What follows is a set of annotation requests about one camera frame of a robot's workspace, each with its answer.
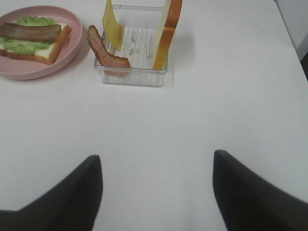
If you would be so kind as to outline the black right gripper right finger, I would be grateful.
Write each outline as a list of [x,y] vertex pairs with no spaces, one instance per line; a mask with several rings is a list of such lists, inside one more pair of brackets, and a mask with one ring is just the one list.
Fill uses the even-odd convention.
[[214,152],[213,191],[229,231],[306,231],[308,204],[224,150]]

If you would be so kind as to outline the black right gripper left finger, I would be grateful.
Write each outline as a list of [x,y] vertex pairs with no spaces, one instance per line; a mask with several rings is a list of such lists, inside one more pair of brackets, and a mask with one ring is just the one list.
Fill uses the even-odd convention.
[[2,231],[90,231],[103,194],[101,160],[90,155],[41,197],[17,211],[0,212]]

